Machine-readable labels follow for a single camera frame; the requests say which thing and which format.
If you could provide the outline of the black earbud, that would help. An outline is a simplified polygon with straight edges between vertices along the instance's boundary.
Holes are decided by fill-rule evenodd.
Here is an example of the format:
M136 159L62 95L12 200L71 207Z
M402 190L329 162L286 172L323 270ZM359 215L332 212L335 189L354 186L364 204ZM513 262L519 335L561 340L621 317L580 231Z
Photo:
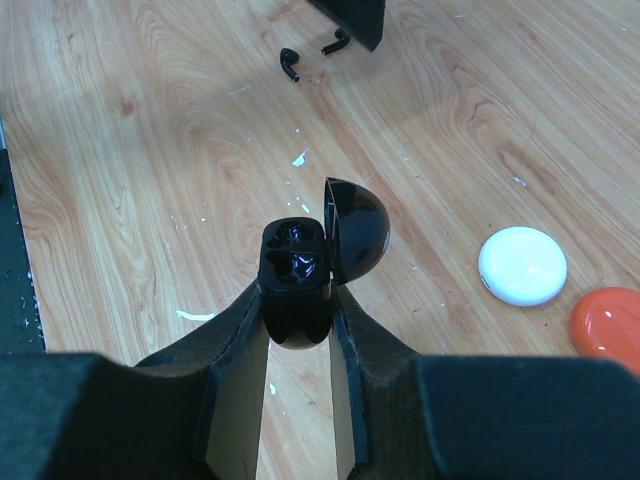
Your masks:
M334 31L334 37L335 37L334 42L328 45L325 45L321 48L321 53L324 56L331 55L345 48L351 40L351 36L348 33L346 33L342 28L337 28Z
M300 55L290 49L290 48L282 48L279 54L280 66L284 73L294 82L298 82L300 77L298 73L294 69L294 65L297 64L300 60Z

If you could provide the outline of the black charging case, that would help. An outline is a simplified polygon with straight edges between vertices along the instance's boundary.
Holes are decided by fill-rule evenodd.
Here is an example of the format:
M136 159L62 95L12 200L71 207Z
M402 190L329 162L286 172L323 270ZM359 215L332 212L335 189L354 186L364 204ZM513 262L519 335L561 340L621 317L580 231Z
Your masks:
M332 326L331 294L370 272L390 240L390 219L367 188L328 177L324 217L288 217L263 230L257 276L262 316L287 349L320 344Z

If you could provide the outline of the white charging case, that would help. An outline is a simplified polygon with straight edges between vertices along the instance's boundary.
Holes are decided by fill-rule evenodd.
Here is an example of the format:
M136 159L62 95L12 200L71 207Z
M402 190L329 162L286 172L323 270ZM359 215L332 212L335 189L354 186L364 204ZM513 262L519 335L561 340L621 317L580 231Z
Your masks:
M550 235L524 226L502 229L480 249L478 271L489 292L518 307L542 305L568 278L565 253Z

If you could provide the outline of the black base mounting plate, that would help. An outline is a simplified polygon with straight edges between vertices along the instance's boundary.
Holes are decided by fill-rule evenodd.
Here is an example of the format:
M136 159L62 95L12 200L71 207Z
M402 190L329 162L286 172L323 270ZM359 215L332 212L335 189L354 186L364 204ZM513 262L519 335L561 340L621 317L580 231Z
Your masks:
M10 157L1 125L1 353L46 351Z

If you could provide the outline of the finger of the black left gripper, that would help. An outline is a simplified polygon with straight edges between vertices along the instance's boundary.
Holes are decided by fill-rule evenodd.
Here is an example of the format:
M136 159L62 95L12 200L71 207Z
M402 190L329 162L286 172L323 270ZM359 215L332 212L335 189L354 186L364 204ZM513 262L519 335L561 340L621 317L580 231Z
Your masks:
M385 0L309 0L368 51L383 38Z

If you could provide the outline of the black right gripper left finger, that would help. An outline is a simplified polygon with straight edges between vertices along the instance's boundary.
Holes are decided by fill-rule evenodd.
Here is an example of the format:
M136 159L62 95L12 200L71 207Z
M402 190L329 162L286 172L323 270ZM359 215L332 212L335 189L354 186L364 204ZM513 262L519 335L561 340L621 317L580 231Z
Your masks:
M5 479L252 479L267 334L259 289L125 366L96 353L1 358Z

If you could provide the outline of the orange earbud charging case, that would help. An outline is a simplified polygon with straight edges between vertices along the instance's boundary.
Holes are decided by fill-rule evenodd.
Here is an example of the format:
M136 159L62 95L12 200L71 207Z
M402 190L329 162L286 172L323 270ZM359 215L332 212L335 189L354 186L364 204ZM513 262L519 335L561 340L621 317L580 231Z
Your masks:
M638 364L639 292L606 287L584 295L572 310L569 331L581 355Z

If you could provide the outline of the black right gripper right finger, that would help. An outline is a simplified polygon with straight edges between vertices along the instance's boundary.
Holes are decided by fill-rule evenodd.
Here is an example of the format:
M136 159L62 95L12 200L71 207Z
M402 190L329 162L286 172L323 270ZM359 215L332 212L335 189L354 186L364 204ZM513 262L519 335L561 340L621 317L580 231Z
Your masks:
M342 479L635 479L639 382L576 357L422 355L344 287L329 337Z

